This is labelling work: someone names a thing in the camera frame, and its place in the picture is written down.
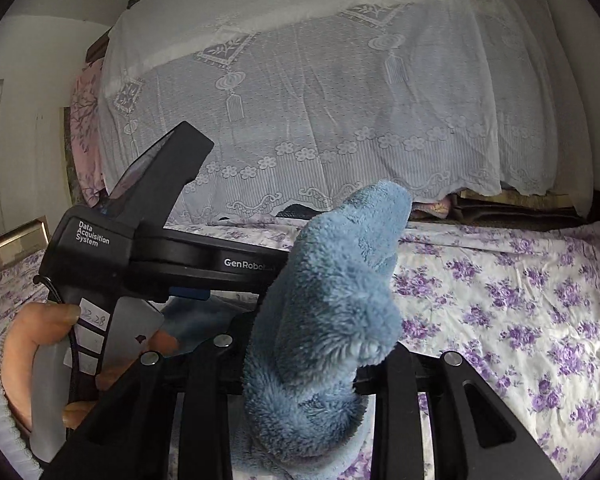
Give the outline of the person's left hand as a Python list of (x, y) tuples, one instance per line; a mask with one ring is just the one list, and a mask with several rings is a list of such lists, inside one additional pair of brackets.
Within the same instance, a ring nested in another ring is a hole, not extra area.
[[(26, 304), (9, 327), (3, 346), (1, 381), (12, 414), (27, 430), (32, 429), (32, 368), (39, 346), (50, 346), (64, 339), (78, 322), (80, 309), (72, 304)], [(157, 330), (148, 341), (148, 350), (170, 356), (178, 350), (178, 341), (164, 330)], [(134, 360), (110, 366), (96, 375), (96, 388), (108, 390), (131, 366)], [(79, 401), (68, 404), (62, 412), (62, 421), (68, 429), (76, 429), (83, 422), (94, 402)]]

